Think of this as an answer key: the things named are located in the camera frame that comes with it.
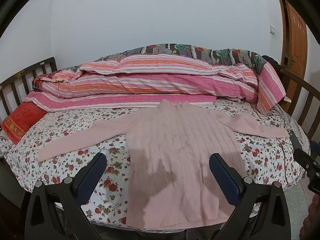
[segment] wooden door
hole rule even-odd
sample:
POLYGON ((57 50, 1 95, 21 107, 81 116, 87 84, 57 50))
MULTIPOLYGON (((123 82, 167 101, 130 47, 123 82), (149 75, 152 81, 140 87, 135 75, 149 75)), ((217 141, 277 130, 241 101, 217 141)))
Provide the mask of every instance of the wooden door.
MULTIPOLYGON (((289 33, 287 33, 288 41, 284 41, 284 46, 289 46, 287 49, 286 66, 287 70, 297 75, 300 78, 304 78, 307 65, 307 26, 297 11, 291 6, 290 3, 285 1, 287 11, 287 21, 289 25, 289 33)), ((292 99, 297 84, 290 81, 286 95, 292 99)), ((288 110, 290 103, 285 102, 282 107, 285 111, 288 110)))

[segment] red pillow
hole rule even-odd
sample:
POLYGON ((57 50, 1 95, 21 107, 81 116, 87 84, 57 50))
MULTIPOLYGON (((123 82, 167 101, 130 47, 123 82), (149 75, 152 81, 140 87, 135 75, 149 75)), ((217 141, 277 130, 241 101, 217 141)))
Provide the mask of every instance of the red pillow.
POLYGON ((14 144, 18 144, 26 132, 47 112, 33 102, 22 102, 1 124, 14 144))

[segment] wooden bed rail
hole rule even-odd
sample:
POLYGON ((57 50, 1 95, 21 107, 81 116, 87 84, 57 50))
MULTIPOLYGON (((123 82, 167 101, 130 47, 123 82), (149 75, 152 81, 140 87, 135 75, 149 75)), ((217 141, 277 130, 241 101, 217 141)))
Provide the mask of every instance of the wooden bed rail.
POLYGON ((9 111, 9 108, 8 108, 8 105, 7 105, 7 102, 5 100, 5 97, 4 97, 4 94, 3 94, 2 90, 7 86, 11 86, 12 92, 13 92, 13 95, 14 95, 14 99, 16 100, 17 106, 19 106, 21 102, 19 100, 17 88, 16 88, 16 85, 15 85, 14 82, 17 79, 22 78, 24 90, 25 90, 26 94, 29 94, 30 90, 29 90, 29 87, 28 87, 26 74, 32 72, 33 77, 36 78, 36 76, 37 76, 36 69, 38 69, 38 68, 41 68, 43 73, 46 74, 47 71, 45 69, 45 65, 47 65, 47 64, 50 65, 52 72, 57 71, 57 66, 56 66, 55 59, 54 59, 54 57, 51 57, 51 58, 47 58, 47 59, 45 59, 43 61, 35 63, 35 64, 33 64, 33 65, 21 70, 20 72, 12 75, 11 77, 7 78, 5 81, 0 83, 0 98, 1 98, 2 104, 4 106, 4 109, 5 109, 6 113, 7 113, 7 115, 10 114, 10 111, 9 111))
MULTIPOLYGON (((290 80, 296 82, 296 84, 297 84, 297 87, 296 87, 294 94, 293 94, 293 97, 292 97, 291 104, 290 104, 288 112, 287 112, 290 116, 292 116, 293 111, 297 105, 301 89, 304 88, 308 91, 308 97, 307 97, 306 103, 305 103, 303 110, 300 114, 300 117, 298 119, 298 124, 301 126, 303 124, 307 114, 308 114, 313 97, 317 98, 320 101, 320 92, 317 89, 315 89, 313 86, 311 86, 308 82, 304 81, 303 79, 296 76, 295 74, 287 71, 285 68, 281 68, 280 71, 278 71, 278 74, 280 74, 280 76, 282 75, 282 83, 284 84, 285 89, 288 87, 290 80)), ((315 134, 315 132, 319 126, 319 123, 320 123, 320 107, 318 109, 316 117, 315 117, 309 131, 306 132, 309 140, 311 140, 313 135, 315 134)))

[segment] wall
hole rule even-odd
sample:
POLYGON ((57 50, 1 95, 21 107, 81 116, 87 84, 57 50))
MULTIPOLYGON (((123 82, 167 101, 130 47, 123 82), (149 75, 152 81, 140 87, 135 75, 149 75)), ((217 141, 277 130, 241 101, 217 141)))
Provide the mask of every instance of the wall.
MULTIPOLYGON (((307 55, 307 67, 306 67, 304 80, 320 91, 320 82, 319 82, 320 80, 320 63, 319 63, 320 45, 317 43, 316 38, 313 36, 313 34, 311 33, 308 27, 307 27, 307 36, 308 36, 308 55, 307 55)), ((307 96, 308 96, 308 92, 305 89, 302 89, 299 100, 297 102, 297 106, 292 115, 294 119, 298 120, 300 113, 305 105, 307 96)), ((320 105, 320 102, 316 98, 313 98, 308 115, 302 125, 302 128, 305 131, 308 131, 310 129, 312 122, 315 119, 319 105, 320 105)), ((320 141, 319 127, 313 136, 313 140, 317 142, 320 141)))
POLYGON ((53 0, 30 0, 0 38, 0 82, 29 65, 52 57, 53 0))
POLYGON ((58 69, 168 42, 249 49, 280 61, 282 35, 279 0, 53 0, 52 5, 58 69))

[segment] mattress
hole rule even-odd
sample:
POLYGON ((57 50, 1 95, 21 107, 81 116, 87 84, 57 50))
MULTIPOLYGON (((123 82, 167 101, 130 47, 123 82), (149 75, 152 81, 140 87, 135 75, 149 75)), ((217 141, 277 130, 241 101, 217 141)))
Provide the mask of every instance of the mattress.
MULTIPOLYGON (((255 104, 217 99, 211 106, 203 106, 228 115, 251 114, 260 124, 291 129, 304 151, 309 152, 309 141, 297 122, 275 105, 266 114, 260 114, 255 104)), ((13 145, 3 131, 0 132, 0 148, 20 185, 32 192, 35 183, 60 183, 67 176, 75 176, 89 163, 96 153, 107 156, 108 167, 96 186, 89 202, 82 206, 90 222, 127 230, 173 233, 180 230, 150 230, 126 226, 128 185, 131 157, 125 135, 116 136, 95 146, 57 156, 38 163, 38 150, 50 141, 69 133, 89 128, 97 119, 112 119, 132 113, 138 108, 84 109, 47 113, 30 128, 22 140, 13 145)), ((284 191, 295 185, 303 176, 303 169, 293 160, 293 147, 289 138, 261 138, 234 132, 239 142, 247 175, 256 183, 281 182, 284 191)), ((258 212, 258 206, 252 216, 258 212)))

